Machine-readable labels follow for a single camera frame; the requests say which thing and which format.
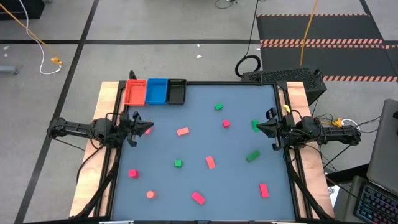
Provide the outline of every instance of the white cable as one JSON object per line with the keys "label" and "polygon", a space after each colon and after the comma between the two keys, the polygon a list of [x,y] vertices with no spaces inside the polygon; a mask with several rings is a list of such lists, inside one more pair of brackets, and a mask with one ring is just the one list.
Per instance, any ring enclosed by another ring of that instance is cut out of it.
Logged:
{"label": "white cable", "polygon": [[26,8],[25,8],[24,3],[22,3],[22,0],[19,0],[19,3],[21,4],[22,8],[24,9],[25,16],[26,16],[26,33],[27,33],[27,35],[28,35],[32,40],[36,41],[36,43],[37,43],[37,44],[39,45],[39,47],[40,47],[40,50],[42,51],[43,57],[42,57],[42,63],[40,64],[40,73],[43,74],[43,75],[52,75],[52,74],[54,74],[54,73],[59,72],[59,71],[61,70],[61,68],[62,68],[62,65],[59,65],[59,68],[58,68],[57,70],[55,70],[54,72],[45,73],[45,72],[42,71],[42,67],[43,67],[43,63],[44,63],[44,57],[45,57],[45,56],[44,56],[44,51],[43,51],[42,45],[40,44],[40,42],[39,42],[38,40],[36,40],[35,38],[33,38],[33,37],[29,34],[29,30],[28,30],[28,28],[29,28],[29,17],[28,17],[28,15],[27,15],[27,11],[26,11]]}
{"label": "white cable", "polygon": [[358,124],[355,121],[353,121],[352,119],[342,119],[341,120],[341,125],[344,125],[344,121],[350,121],[351,123],[354,123],[355,127],[358,129],[358,131],[361,130],[361,128],[359,128]]}

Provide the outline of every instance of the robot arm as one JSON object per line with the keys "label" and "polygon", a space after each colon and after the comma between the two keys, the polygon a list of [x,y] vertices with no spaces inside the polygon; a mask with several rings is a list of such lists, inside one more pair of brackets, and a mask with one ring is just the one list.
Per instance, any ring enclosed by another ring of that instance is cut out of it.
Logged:
{"label": "robot arm", "polygon": [[110,148],[119,147],[127,138],[128,143],[135,147],[135,137],[141,136],[154,124],[142,121],[138,112],[134,112],[132,120],[128,113],[122,113],[119,117],[119,125],[114,125],[107,118],[96,119],[91,124],[80,124],[57,118],[50,122],[47,133],[51,138],[64,137],[66,135],[78,136],[99,141],[101,146]]}
{"label": "robot arm", "polygon": [[343,144],[356,146],[361,141],[361,133],[356,127],[323,127],[318,118],[304,116],[301,121],[294,123],[292,113],[284,116],[282,121],[275,118],[275,111],[271,108],[267,112],[269,119],[265,123],[258,124],[257,127],[269,138],[276,138],[277,141],[272,145],[274,150],[284,147],[305,147],[308,142],[316,141],[318,144],[326,144],[330,141],[339,141]]}

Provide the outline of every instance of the black floor mat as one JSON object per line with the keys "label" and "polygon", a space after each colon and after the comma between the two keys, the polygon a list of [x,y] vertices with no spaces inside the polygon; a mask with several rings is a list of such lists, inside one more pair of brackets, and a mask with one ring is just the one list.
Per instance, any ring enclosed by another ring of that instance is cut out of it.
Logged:
{"label": "black floor mat", "polygon": [[[390,79],[392,81],[397,76],[383,45],[313,46],[305,48],[303,66],[319,68],[326,80],[387,81]],[[300,45],[293,47],[263,45],[261,48],[263,70],[274,71],[297,67],[300,64],[300,52]]]}
{"label": "black floor mat", "polygon": [[[301,14],[267,15],[257,15],[261,40],[302,39],[310,18],[309,15],[300,16]],[[317,14],[307,38],[382,39],[372,17],[367,14]]]}
{"label": "black floor mat", "polygon": [[398,45],[387,45],[386,51],[396,74],[398,74]]}

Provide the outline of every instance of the keyboard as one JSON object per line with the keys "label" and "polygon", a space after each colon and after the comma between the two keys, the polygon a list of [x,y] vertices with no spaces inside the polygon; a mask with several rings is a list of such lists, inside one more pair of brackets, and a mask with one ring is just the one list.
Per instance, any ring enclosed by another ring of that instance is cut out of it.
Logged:
{"label": "keyboard", "polygon": [[359,191],[354,215],[366,223],[398,224],[398,197],[366,182]]}

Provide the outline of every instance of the wooden table edge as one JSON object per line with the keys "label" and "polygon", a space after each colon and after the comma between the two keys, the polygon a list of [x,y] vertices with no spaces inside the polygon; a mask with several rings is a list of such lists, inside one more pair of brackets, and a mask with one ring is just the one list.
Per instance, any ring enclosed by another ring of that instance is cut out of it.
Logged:
{"label": "wooden table edge", "polygon": [[[118,92],[119,82],[103,82],[98,95],[98,101],[94,112],[93,119],[104,118],[106,113],[113,112],[114,105],[116,102],[116,94]],[[301,113],[302,116],[311,116],[310,109],[307,103],[307,97],[302,82],[287,82],[287,92],[289,94],[290,104],[292,109],[295,109]],[[284,103],[283,92],[279,92],[281,104]],[[124,97],[121,98],[121,104],[119,111],[123,110]],[[299,121],[300,118],[297,114],[294,114],[295,122]],[[316,144],[311,144],[313,147],[318,148]],[[87,142],[85,155],[83,160],[90,156],[95,149]],[[333,207],[329,196],[329,191],[326,183],[325,173],[323,171],[323,164],[319,153],[311,147],[301,149],[300,154],[302,156],[302,164],[304,168],[305,179],[307,187],[312,195],[315,197],[317,202],[327,212],[327,214],[334,217]],[[79,213],[87,202],[91,199],[95,191],[98,189],[100,182],[100,176],[102,171],[102,165],[104,162],[105,150],[98,152],[91,161],[89,161],[80,173],[80,179],[77,183],[75,196],[73,198],[72,207],[70,210],[70,216]],[[114,151],[112,152],[111,160],[109,164],[113,163]],[[300,190],[296,186],[298,206],[300,210],[300,216],[306,217],[303,197]],[[108,202],[109,186],[103,195],[103,203],[101,204],[101,210],[99,215],[105,215],[106,205]]]}

